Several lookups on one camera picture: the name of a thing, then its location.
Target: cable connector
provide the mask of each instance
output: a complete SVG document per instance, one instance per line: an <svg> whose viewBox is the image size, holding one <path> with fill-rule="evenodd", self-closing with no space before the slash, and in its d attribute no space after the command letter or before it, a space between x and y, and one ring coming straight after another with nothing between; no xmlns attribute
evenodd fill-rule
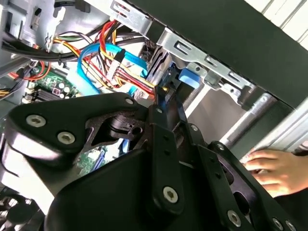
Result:
<svg viewBox="0 0 308 231"><path fill-rule="evenodd" d="M109 80L113 79L117 69L120 67L122 61L125 58L125 52L126 52L125 49L122 49L120 52L118 52L115 55L115 58L113 59L111 65L110 65L109 71L106 75L107 79L109 79Z"/></svg>
<svg viewBox="0 0 308 231"><path fill-rule="evenodd" d="M122 49L120 52L118 52L118 53L115 55L114 60L117 60L119 63L122 63L122 62L123 62L123 59L125 58L125 52L126 52L126 50L125 50L125 49Z"/></svg>

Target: green circuit board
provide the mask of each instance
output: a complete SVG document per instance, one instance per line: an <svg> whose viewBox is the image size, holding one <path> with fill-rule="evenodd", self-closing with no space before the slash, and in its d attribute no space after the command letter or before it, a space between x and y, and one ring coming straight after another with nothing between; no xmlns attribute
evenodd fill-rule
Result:
<svg viewBox="0 0 308 231"><path fill-rule="evenodd" d="M77 163L77 166L81 168L79 175L83 177L89 174L92 171L95 165L95 162L96 160L89 157L88 152L81 154L78 159L78 163Z"/></svg>
<svg viewBox="0 0 308 231"><path fill-rule="evenodd" d="M76 87L65 77L62 77L53 71L50 71L43 79L36 81L35 86L38 86L48 92L53 92L55 91L54 89L56 89L59 94L64 93L65 96L67 95L70 98L75 97L79 93ZM69 88L69 92L64 92L64 88Z"/></svg>

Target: red wire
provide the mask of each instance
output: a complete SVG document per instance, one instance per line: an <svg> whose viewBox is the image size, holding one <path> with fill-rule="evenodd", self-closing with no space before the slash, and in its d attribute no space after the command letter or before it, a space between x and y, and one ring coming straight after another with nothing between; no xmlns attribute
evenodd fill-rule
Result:
<svg viewBox="0 0 308 231"><path fill-rule="evenodd" d="M36 75L37 77L34 76L34 77L31 77L31 78L24 78L24 79L25 79L25 80L30 80L30 81L40 80L40 79L46 77L46 75L50 72L50 69L51 69L51 63L48 63L48 68L47 68L47 71L45 72L45 74L43 74L42 76Z"/></svg>
<svg viewBox="0 0 308 231"><path fill-rule="evenodd" d="M105 32L106 30L108 30L114 23L116 22L116 20L113 20L109 23L106 23L103 28L102 28L102 32L101 32L101 35L100 35L100 45L102 47L102 50L104 52L106 52L106 44L105 44Z"/></svg>
<svg viewBox="0 0 308 231"><path fill-rule="evenodd" d="M142 83L138 82L136 79L134 79L133 77L131 77L130 75L128 75L125 72L122 72L121 70L119 70L119 73L121 75L123 75L126 79L128 79L130 82L132 82L133 84L137 85L138 87L140 87L141 89L143 89L145 92L147 92L148 94L153 94L153 90L150 89L149 87L143 85Z"/></svg>

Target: metal bracket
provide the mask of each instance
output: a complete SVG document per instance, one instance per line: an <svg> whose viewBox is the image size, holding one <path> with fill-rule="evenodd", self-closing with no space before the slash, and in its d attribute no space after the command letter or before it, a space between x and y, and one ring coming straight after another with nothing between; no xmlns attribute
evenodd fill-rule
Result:
<svg viewBox="0 0 308 231"><path fill-rule="evenodd" d="M34 15L35 10L41 9L39 15ZM65 8L54 10L54 0L30 0L27 8L27 16L21 39L32 44L37 44L49 51L58 24L63 20ZM37 28L31 28L34 17L39 17Z"/></svg>
<svg viewBox="0 0 308 231"><path fill-rule="evenodd" d="M152 18L137 10L126 1L85 1L143 36L146 36L146 33L151 27Z"/></svg>
<svg viewBox="0 0 308 231"><path fill-rule="evenodd" d="M202 50L196 48L168 28L165 28L157 44L184 61L196 62L207 67L240 89L243 89L245 86L249 86L252 89L255 87L254 84L239 76Z"/></svg>

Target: orange wire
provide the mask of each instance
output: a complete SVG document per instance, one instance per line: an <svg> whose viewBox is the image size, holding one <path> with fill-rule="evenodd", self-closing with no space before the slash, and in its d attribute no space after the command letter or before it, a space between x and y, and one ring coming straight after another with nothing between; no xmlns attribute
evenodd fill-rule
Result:
<svg viewBox="0 0 308 231"><path fill-rule="evenodd" d="M31 77L31 78L24 78L25 80L30 80L30 81L34 81L34 80L40 80L44 77L46 77L46 75L48 75L48 73L50 72L50 69L51 69L51 63L48 63L48 68L47 68L47 71L45 72L45 74L43 74L42 76L40 77Z"/></svg>
<svg viewBox="0 0 308 231"><path fill-rule="evenodd" d="M104 26L103 26L103 29L102 29L102 32L101 32L101 35L100 35L100 45L101 45L101 49L106 52L106 44L105 44L105 32L106 30L108 30L114 23L116 22L116 20L113 20L109 23L106 23Z"/></svg>

